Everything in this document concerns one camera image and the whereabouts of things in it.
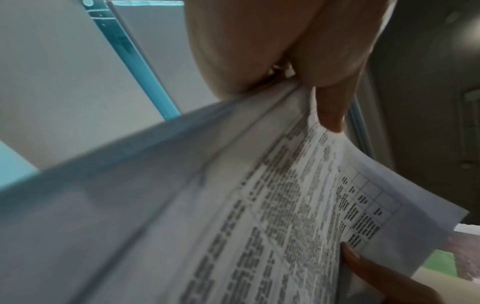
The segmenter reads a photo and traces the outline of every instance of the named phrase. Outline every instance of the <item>hand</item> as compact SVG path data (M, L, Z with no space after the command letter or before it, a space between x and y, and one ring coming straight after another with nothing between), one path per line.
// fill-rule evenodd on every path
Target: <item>hand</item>
M184 9L193 57L217 97L251 93L274 65L291 63L316 87L320 123L340 132L395 1L185 0Z
M444 304L432 288L358 255L346 243L341 254L347 266L385 297L387 304Z

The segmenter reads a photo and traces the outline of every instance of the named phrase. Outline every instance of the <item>page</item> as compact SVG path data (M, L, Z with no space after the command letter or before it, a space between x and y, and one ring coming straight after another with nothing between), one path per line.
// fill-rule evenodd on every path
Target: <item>page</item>
M311 98L290 79L0 193L0 301L371 300L341 241L412 274L465 211L327 131Z
M89 302L365 300L337 289L341 241L412 274L465 211L327 131L309 100L297 88L206 164Z

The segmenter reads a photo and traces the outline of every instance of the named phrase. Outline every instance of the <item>document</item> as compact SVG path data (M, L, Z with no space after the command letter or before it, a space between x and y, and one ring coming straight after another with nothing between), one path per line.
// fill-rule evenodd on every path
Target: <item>document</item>
M45 206L75 199L77 209L89 210L75 213L64 203L65 210L49 217L70 219L56 224L68 231L58 249L41 257L22 253L50 263L51 271L37 268L34 279L52 290L67 285L62 297L52 300L45 291L43 298L91 304L361 302L365 291L351 289L341 242L412 275L465 210L368 158L345 134L327 131L312 99L310 89L288 80L217 104L110 147L109 153L125 156L80 177L72 173L71 183L39 194ZM98 151L82 164L97 164L105 154ZM30 231L25 214L20 230L46 233ZM92 229L100 236L85 239ZM5 237L0 232L2 242ZM83 239L81 252L74 250L76 238ZM69 268L60 273L65 264ZM76 285L62 275L76 275ZM26 302L21 288L12 290L17 293L9 299Z

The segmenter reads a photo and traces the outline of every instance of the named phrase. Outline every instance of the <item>blue edge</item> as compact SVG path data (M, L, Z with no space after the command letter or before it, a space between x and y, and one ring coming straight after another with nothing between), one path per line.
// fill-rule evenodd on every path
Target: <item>blue edge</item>
M133 6L152 5L154 2L133 1L125 2L125 4L126 3ZM155 3L161 5L164 2L158 1ZM145 91L146 95L150 98L153 105L160 112L160 115L165 120L179 116L180 113L175 104L126 36L122 27L117 22L112 12L108 9L107 4L101 0L83 0L83 6L105 38L110 42L123 63L125 63L126 67L130 70L130 73L136 79L138 84Z

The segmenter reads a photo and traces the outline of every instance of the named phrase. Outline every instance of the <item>green object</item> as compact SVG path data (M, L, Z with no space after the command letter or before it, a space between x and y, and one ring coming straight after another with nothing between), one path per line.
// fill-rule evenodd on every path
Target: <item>green object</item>
M458 277L457 265L455 264L455 256L451 252L435 250L428 257L428 259L426 259L425 263L423 263L422 266L431 270L439 271L444 274Z

